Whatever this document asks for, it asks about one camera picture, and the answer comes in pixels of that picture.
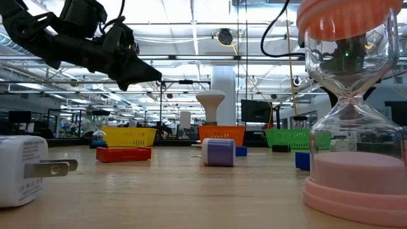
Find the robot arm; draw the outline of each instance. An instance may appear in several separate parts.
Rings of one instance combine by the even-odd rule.
[[[93,38],[106,23],[96,0],[66,0],[61,16],[48,12],[32,16],[22,0],[1,0],[0,15],[10,38],[58,69],[62,61],[107,74],[121,90],[133,83],[161,80],[162,74],[137,57],[133,30],[117,18],[109,32]],[[46,29],[57,32],[53,35]]]

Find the green basket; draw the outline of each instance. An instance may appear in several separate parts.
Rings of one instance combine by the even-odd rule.
[[[310,149],[310,130],[266,130],[268,147],[274,144],[289,145],[291,149]],[[315,143],[320,150],[331,149],[331,133],[317,133]]]
[[[319,132],[314,134],[315,144],[318,146],[318,150],[331,150],[331,133]]]
[[[268,147],[275,144],[289,145],[291,149],[310,148],[310,130],[266,130]]]

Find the red box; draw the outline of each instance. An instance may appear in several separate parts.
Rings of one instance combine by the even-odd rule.
[[[96,160],[104,163],[133,162],[151,159],[151,148],[138,147],[129,149],[107,149],[98,147],[96,149]]]

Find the black monitor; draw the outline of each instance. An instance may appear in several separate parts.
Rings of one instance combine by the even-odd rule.
[[[271,107],[268,102],[249,101],[242,99],[242,121],[256,123],[273,123],[273,116],[270,120]]]
[[[8,112],[9,123],[30,123],[31,111],[9,111]]]
[[[407,102],[395,101],[395,102],[385,102],[386,107],[391,107],[392,120],[402,127],[407,126]]]

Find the black cable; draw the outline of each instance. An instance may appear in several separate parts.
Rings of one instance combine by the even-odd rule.
[[[103,28],[102,28],[102,24],[99,24],[99,30],[101,31],[101,33],[103,35],[106,34],[105,30],[109,25],[111,25],[111,24],[113,24],[113,23],[115,23],[115,22],[117,22],[117,21],[119,21],[121,19],[121,16],[123,15],[123,11],[125,10],[125,5],[126,5],[126,0],[121,0],[121,7],[120,7],[119,16],[117,18],[113,19],[113,20],[110,20],[108,23],[106,23],[104,25]]]
[[[123,15],[123,11],[125,10],[125,4],[126,4],[126,0],[121,0],[121,8],[120,8],[119,16],[117,18],[120,18]]]
[[[261,52],[266,55],[267,57],[273,57],[273,58],[278,58],[278,57],[304,57],[305,54],[304,53],[286,53],[286,54],[282,54],[282,55],[272,55],[266,52],[265,50],[265,39],[266,36],[268,34],[268,32],[270,31],[270,29],[273,27],[273,25],[277,22],[277,20],[281,17],[281,15],[287,10],[288,4],[290,3],[290,0],[286,0],[286,3],[284,3],[283,8],[281,9],[281,12],[279,13],[279,15],[277,16],[277,18],[275,18],[271,24],[267,27],[265,33],[263,34],[263,36],[261,37],[261,41],[260,41],[260,50]]]

